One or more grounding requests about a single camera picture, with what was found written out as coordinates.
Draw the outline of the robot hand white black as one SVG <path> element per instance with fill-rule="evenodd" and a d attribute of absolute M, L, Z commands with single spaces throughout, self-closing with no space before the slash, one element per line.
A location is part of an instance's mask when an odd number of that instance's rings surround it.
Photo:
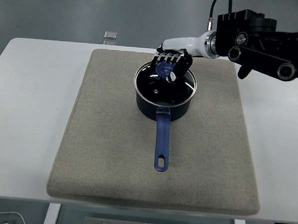
<path fill-rule="evenodd" d="M 212 48 L 215 40 L 216 31 L 206 31 L 199 37 L 166 39 L 156 49 L 152 65 L 160 78 L 175 83 L 191 67 L 194 57 L 217 57 L 215 49 Z"/>

